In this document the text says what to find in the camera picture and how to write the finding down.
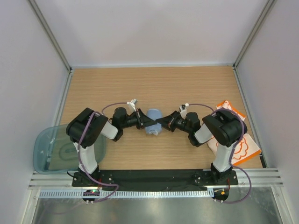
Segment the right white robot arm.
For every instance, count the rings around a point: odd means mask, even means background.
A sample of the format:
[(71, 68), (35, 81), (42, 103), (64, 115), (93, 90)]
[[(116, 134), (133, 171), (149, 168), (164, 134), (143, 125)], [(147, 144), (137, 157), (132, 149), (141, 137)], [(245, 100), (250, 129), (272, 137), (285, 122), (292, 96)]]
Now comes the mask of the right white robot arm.
[(232, 156), (236, 145), (242, 140), (247, 127), (242, 119), (229, 109), (219, 109), (199, 120), (197, 113), (188, 112), (182, 117), (179, 112), (156, 120), (171, 132), (179, 129), (188, 133), (189, 142), (200, 147), (212, 138), (218, 142), (215, 160), (211, 163), (211, 181), (221, 185), (231, 174)]

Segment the translucent blue plastic bin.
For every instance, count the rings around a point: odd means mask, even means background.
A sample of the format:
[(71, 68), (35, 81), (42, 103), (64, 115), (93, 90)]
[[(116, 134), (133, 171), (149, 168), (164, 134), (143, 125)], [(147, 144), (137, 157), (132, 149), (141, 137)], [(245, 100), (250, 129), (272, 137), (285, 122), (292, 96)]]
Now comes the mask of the translucent blue plastic bin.
[[(66, 134), (68, 125), (54, 126), (43, 130), (37, 137), (33, 166), (40, 174), (53, 174), (78, 169), (76, 148)], [(106, 153), (106, 138), (98, 137), (94, 144), (95, 158), (99, 163)]]

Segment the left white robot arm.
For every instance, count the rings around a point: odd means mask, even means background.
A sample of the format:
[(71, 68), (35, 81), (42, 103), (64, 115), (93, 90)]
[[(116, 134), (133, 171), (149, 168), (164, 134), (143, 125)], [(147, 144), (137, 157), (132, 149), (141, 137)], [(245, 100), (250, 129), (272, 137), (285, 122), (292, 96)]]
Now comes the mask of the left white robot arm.
[(99, 166), (95, 158), (94, 144), (100, 135), (118, 141), (123, 136), (125, 128), (135, 126), (137, 129), (143, 129), (155, 124), (157, 122), (146, 116), (139, 108), (128, 114), (124, 107), (118, 107), (111, 119), (88, 107), (85, 108), (66, 128), (66, 134), (78, 154), (78, 173), (83, 176), (83, 182), (93, 187), (99, 181)]

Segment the orange and white towel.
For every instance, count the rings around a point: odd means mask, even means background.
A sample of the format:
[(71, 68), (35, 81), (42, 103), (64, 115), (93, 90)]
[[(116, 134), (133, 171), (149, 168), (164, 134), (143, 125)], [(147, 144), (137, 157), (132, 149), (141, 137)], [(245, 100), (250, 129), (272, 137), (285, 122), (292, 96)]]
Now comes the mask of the orange and white towel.
[[(235, 109), (228, 100), (224, 100), (216, 106), (216, 109), (220, 108), (225, 108), (236, 112), (242, 121), (245, 121), (246, 119), (246, 115)], [(234, 155), (232, 157), (232, 164), (238, 166), (259, 155), (260, 153), (261, 150), (259, 146), (254, 142), (248, 133), (245, 133), (241, 142), (235, 147)]]

